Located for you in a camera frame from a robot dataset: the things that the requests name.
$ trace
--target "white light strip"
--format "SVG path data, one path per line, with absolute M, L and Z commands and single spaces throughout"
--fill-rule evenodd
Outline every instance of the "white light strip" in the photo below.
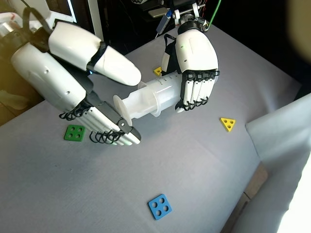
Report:
M 77 22 L 76 20 L 76 16 L 74 15 L 74 11 L 73 11 L 73 7 L 72 7 L 72 4 L 71 4 L 71 0 L 67 0 L 68 2 L 68 5 L 69 5 L 69 9 L 70 9 L 70 12 L 71 12 L 71 16 L 73 17 L 73 22 Z

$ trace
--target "dark background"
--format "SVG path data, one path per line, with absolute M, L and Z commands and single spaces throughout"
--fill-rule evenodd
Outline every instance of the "dark background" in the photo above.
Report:
M 52 9 L 66 9 L 65 0 L 48 0 Z M 80 26 L 92 31 L 86 0 L 72 0 Z M 208 0 L 209 21 L 218 0 Z M 98 0 L 105 41 L 127 54 L 154 39 L 160 19 L 152 19 L 130 0 Z M 213 24 L 303 84 L 310 92 L 311 67 L 295 52 L 287 35 L 286 0 L 222 0 Z M 170 21 L 168 30 L 174 27 Z

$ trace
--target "gray surface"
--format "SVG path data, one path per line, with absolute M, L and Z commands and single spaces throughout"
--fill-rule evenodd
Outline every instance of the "gray surface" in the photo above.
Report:
M 235 233 L 277 232 L 310 155 L 310 106 L 311 94 L 247 124 L 269 179 L 246 207 Z M 299 226 L 304 218 L 295 217 L 293 223 Z
M 217 28 L 208 35 L 221 71 L 210 102 L 134 120 L 139 145 L 64 141 L 69 123 L 47 102 L 2 126 L 0 232 L 219 232 L 259 163 L 245 123 L 291 102 L 298 84 Z M 160 37 L 128 57 L 149 81 L 163 52 Z M 91 79 L 110 102 L 135 89 Z M 237 120 L 231 133 L 220 117 Z M 173 211 L 154 221 L 147 202 L 161 193 Z

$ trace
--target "blue square block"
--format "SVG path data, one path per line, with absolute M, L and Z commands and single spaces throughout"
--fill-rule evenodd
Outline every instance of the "blue square block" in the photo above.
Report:
M 163 218 L 165 215 L 172 211 L 172 208 L 164 194 L 161 194 L 160 196 L 148 202 L 148 205 L 156 220 Z

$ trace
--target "green cable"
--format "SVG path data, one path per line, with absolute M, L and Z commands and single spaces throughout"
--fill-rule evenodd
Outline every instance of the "green cable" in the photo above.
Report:
M 215 11 L 214 11 L 214 14 L 213 14 L 212 18 L 210 19 L 209 25 L 212 25 L 212 22 L 213 22 L 213 20 L 214 20 L 214 18 L 215 18 L 215 15 L 216 15 L 217 11 L 218 11 L 218 8 L 219 8 L 219 5 L 220 5 L 221 1 L 222 1 L 222 0 L 219 0 L 219 1 L 218 1 L 218 4 L 217 4 L 216 9 L 215 9 Z

